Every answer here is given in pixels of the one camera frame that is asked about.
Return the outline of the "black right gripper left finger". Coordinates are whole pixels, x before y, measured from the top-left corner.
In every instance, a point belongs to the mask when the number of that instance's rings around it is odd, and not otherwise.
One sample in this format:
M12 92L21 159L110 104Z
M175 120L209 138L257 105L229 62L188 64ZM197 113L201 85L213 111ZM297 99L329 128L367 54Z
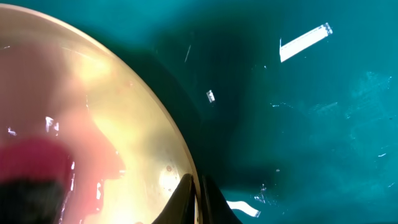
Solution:
M195 193L193 176L185 174L152 224L194 224L196 220Z

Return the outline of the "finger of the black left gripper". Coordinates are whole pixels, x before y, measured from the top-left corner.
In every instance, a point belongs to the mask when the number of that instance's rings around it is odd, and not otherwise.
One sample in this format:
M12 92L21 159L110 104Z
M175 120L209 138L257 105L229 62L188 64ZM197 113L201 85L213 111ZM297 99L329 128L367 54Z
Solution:
M53 180L10 180L1 184L1 224L54 224L65 190Z

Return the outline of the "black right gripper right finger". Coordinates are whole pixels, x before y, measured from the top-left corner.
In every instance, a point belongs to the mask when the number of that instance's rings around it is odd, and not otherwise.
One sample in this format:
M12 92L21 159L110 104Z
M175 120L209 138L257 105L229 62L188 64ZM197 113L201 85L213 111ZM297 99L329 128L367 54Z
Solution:
M242 224L210 176L202 176L200 187L204 224Z

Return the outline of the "yellow plate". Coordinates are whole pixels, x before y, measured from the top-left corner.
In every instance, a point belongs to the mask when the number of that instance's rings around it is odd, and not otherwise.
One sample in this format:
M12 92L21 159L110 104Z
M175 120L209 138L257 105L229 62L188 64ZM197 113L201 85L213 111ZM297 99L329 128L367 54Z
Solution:
M198 176L173 119L120 58L54 17L1 5L1 148L29 138L106 139L125 168L84 223L152 223L181 178Z

